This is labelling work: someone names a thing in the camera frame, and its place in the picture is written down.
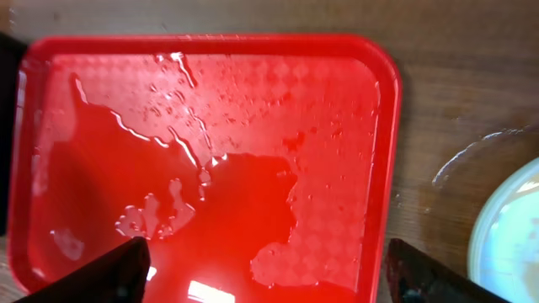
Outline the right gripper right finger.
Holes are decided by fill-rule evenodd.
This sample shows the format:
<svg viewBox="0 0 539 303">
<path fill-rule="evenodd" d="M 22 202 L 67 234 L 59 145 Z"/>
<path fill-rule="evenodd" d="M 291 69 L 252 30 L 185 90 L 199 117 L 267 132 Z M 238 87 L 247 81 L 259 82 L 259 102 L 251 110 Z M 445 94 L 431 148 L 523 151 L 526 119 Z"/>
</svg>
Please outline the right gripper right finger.
<svg viewBox="0 0 539 303">
<path fill-rule="evenodd" d="M 386 262 L 394 302 L 507 303 L 402 239 L 391 239 Z"/>
</svg>

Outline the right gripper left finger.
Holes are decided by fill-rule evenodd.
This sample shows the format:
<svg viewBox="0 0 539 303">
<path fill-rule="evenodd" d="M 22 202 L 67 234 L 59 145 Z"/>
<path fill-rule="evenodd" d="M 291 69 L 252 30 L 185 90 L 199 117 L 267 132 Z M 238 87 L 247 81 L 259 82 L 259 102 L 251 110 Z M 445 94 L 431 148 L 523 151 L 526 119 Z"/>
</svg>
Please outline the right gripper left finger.
<svg viewBox="0 0 539 303">
<path fill-rule="evenodd" d="M 142 303 L 150 264 L 146 239 L 134 237 L 14 303 Z"/>
</svg>

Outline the stained white plate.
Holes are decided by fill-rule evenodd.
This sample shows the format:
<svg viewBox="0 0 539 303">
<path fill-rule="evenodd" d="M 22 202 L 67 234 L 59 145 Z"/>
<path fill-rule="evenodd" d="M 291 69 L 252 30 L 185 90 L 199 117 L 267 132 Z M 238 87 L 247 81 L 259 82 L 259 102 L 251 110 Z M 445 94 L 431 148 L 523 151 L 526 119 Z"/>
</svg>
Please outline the stained white plate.
<svg viewBox="0 0 539 303">
<path fill-rule="evenodd" d="M 538 301 L 538 160 L 487 199 L 472 229 L 468 277 L 509 302 Z"/>
</svg>

